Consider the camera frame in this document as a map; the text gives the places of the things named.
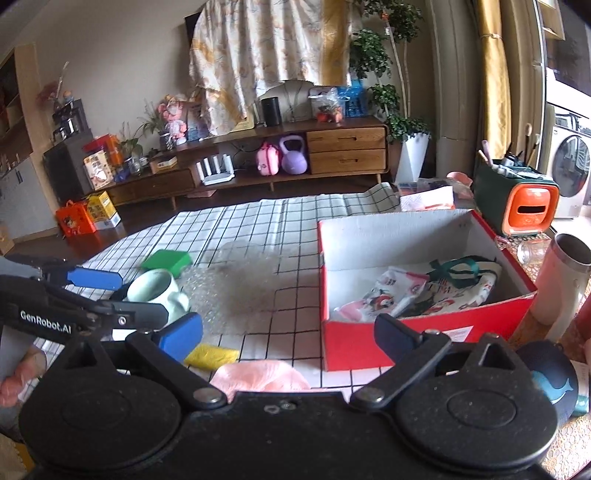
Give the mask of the person left hand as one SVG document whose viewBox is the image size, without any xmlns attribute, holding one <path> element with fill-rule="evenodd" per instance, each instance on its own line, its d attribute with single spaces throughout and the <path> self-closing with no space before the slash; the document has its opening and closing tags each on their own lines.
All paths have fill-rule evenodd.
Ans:
<svg viewBox="0 0 591 480">
<path fill-rule="evenodd" d="M 17 365 L 14 373 L 1 383 L 1 407 L 9 408 L 16 405 L 18 396 L 28 382 L 40 378 L 47 370 L 45 353 L 32 345 Z"/>
</svg>

